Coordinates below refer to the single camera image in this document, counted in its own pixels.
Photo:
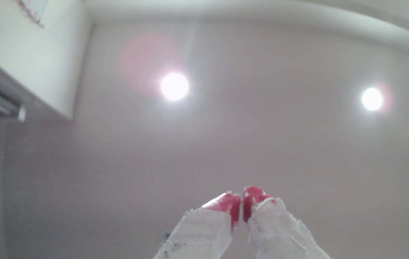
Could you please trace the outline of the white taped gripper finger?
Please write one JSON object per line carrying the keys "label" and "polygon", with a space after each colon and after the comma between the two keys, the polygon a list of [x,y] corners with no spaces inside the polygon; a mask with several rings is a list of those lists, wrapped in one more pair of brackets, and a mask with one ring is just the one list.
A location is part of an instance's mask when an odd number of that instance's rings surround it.
{"label": "white taped gripper finger", "polygon": [[257,259],[330,259],[283,200],[258,187],[244,188],[243,220]]}
{"label": "white taped gripper finger", "polygon": [[187,211],[154,259],[220,259],[239,224],[241,195],[223,193]]}

